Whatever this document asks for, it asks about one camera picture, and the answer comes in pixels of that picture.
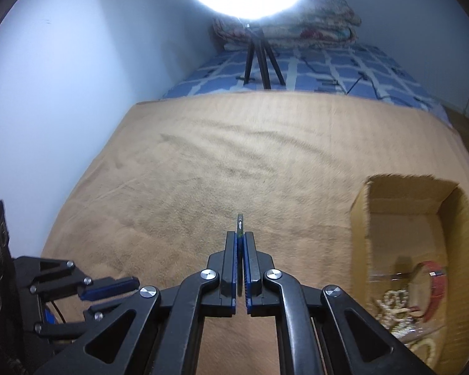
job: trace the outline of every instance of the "brown fabric surface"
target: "brown fabric surface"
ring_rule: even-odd
[[[45,257],[93,277],[177,285],[224,247],[237,213],[301,283],[350,288],[349,209],[368,176],[430,174],[469,197],[469,154],[430,114],[298,92],[204,95],[130,109],[63,206]],[[70,319],[81,305],[61,304]],[[274,321],[205,323],[198,374],[279,373]]]

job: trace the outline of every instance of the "blue bed sheet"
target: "blue bed sheet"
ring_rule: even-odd
[[[279,84],[268,59],[273,90],[347,93],[427,111],[450,125],[444,107],[393,58],[374,46],[355,44],[337,49],[277,50],[275,56],[286,86]],[[164,98],[262,90],[256,57],[250,83],[244,86],[243,81],[237,79],[245,72],[245,61],[244,51],[222,52],[170,89]]]

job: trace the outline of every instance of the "cardboard box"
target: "cardboard box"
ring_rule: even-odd
[[[458,184],[432,176],[372,176],[350,211],[353,235],[351,292],[376,315],[374,300],[406,288],[423,261],[446,269],[448,287],[425,332],[436,342],[431,365],[440,375],[458,373],[469,358],[469,202]]]

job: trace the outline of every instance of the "mattress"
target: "mattress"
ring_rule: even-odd
[[[469,198],[469,154],[427,112],[306,92],[140,103],[74,188],[43,256],[163,289],[203,269],[243,213],[277,268],[349,292],[350,207],[368,176],[386,173],[453,180]],[[83,319],[76,298],[58,305]],[[243,305],[206,320],[198,374],[279,373],[274,320]]]
[[[271,88],[351,95],[430,112],[450,125],[437,100],[393,58],[380,49],[355,44],[346,48],[274,49],[286,82],[281,86],[268,59]],[[243,85],[246,52],[222,52],[174,86],[164,96],[176,98],[205,93],[262,90],[259,64],[254,58],[251,81]],[[368,77],[361,78],[361,73]]]

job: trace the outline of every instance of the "black metal leg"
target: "black metal leg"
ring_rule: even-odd
[[[263,86],[265,90],[271,90],[271,82],[269,79],[268,62],[265,58],[265,50],[262,41],[256,41],[255,53],[257,54],[257,61],[259,62],[260,76],[263,79]]]
[[[243,86],[245,86],[250,80],[250,72],[252,70],[252,62],[254,61],[255,45],[253,41],[250,41],[249,49],[246,54],[246,65],[245,65],[245,77],[243,79]]]
[[[282,86],[286,86],[285,79],[283,79],[283,75],[281,74],[280,67],[278,66],[278,62],[276,61],[275,54],[271,49],[271,45],[269,45],[268,41],[263,40],[263,47],[265,48],[265,51],[268,52],[269,60],[271,61],[271,65],[273,65],[273,67],[275,68],[276,76],[278,76],[280,84]]]

